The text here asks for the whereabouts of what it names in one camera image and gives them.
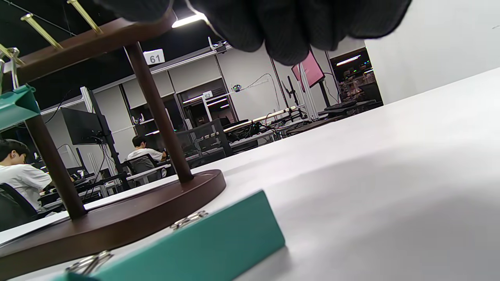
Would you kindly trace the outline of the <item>person's right hand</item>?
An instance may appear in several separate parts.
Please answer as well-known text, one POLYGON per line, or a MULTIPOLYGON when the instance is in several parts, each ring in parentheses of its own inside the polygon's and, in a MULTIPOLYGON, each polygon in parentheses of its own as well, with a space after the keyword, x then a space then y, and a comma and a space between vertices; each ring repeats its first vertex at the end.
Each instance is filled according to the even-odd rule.
POLYGON ((306 59, 311 47, 333 51, 346 37, 378 39, 398 28, 410 0, 187 0, 233 48, 265 46, 285 66, 306 59))

